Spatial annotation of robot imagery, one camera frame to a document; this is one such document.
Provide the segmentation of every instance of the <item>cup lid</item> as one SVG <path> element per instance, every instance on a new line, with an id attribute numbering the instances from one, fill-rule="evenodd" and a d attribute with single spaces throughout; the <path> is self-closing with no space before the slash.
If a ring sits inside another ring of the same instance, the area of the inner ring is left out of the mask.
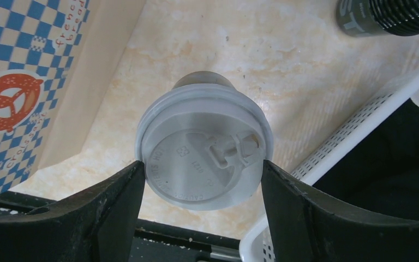
<path id="1" fill-rule="evenodd" d="M 167 93 L 146 111 L 137 131 L 136 157 L 145 162 L 152 190 L 191 210 L 248 199 L 272 151 L 261 109 L 235 89 L 215 84 Z"/>

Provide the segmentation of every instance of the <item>black fabric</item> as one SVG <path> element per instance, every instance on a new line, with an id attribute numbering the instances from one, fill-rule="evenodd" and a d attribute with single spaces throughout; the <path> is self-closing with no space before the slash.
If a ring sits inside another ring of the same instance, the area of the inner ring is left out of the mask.
<path id="1" fill-rule="evenodd" d="M 404 103 L 314 187 L 370 211 L 419 220 L 419 107 Z"/>

